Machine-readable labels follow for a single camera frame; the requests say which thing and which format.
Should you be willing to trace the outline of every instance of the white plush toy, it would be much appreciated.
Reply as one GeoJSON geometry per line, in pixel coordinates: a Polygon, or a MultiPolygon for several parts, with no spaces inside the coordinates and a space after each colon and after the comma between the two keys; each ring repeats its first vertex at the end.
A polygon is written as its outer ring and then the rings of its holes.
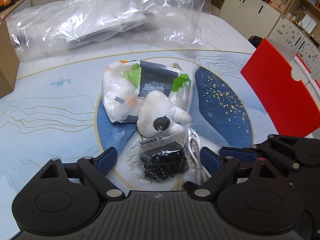
{"type": "Polygon", "coordinates": [[[164,93],[152,91],[140,109],[137,127],[141,135],[150,138],[179,126],[178,122],[186,124],[191,120],[190,114],[175,106],[164,93]]]}

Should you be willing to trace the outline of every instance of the brown cardboard box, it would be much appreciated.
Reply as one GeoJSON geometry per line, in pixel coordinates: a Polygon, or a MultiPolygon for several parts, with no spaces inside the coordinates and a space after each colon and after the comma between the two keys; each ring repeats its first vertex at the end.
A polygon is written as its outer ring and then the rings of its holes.
{"type": "Polygon", "coordinates": [[[0,98],[13,91],[19,63],[9,37],[7,22],[0,22],[0,98]]]}

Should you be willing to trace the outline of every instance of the cabinet door with stickers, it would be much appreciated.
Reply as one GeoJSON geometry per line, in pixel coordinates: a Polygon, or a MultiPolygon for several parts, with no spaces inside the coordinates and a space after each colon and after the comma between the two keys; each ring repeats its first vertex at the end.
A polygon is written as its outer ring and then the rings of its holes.
{"type": "Polygon", "coordinates": [[[302,58],[303,62],[311,71],[311,77],[314,78],[320,72],[320,52],[311,40],[304,37],[300,46],[295,52],[302,58]]]}
{"type": "Polygon", "coordinates": [[[301,44],[304,34],[294,23],[281,17],[268,38],[288,49],[296,50],[301,44]]]}

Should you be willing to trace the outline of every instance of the triangular cutout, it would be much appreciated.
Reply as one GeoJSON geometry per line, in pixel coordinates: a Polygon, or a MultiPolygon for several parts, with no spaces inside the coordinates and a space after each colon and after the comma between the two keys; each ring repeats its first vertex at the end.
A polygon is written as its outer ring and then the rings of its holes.
{"type": "Polygon", "coordinates": [[[296,139],[290,139],[290,138],[279,138],[280,141],[290,144],[290,145],[294,145],[298,140],[296,139]]]}
{"type": "Polygon", "coordinates": [[[262,165],[259,176],[262,178],[276,179],[276,176],[273,174],[273,172],[266,165],[262,165]]]}
{"type": "Polygon", "coordinates": [[[41,179],[57,178],[59,177],[57,166],[55,164],[50,167],[42,174],[41,179]]]}

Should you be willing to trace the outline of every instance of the shelf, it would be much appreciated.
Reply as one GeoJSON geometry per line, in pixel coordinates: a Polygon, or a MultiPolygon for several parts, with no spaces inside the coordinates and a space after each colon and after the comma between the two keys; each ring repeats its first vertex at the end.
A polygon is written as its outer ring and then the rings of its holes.
{"type": "Polygon", "coordinates": [[[320,9],[309,0],[301,0],[301,3],[311,11],[312,14],[320,18],[320,9]]]}

